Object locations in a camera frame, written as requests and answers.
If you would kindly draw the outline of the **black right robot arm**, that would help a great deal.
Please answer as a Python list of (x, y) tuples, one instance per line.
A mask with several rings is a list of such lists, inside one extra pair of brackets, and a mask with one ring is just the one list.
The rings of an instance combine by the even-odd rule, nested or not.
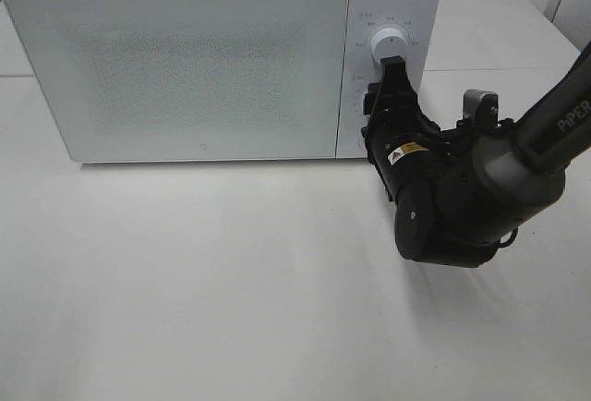
[(421, 110), (405, 61), (385, 58), (368, 86), (361, 134), (395, 206), (394, 238), (410, 261), (476, 268), (562, 195), (570, 162), (590, 145), (590, 53), (517, 119), (492, 91), (469, 90), (456, 126)]

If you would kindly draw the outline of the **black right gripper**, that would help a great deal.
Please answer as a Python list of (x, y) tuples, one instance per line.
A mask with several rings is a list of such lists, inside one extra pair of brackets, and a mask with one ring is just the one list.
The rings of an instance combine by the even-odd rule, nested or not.
[(404, 59), (381, 60), (380, 80), (368, 85), (362, 115), (368, 116), (362, 128), (368, 161), (387, 199), (397, 205), (430, 200), (443, 172), (443, 138), (440, 127), (421, 114)]

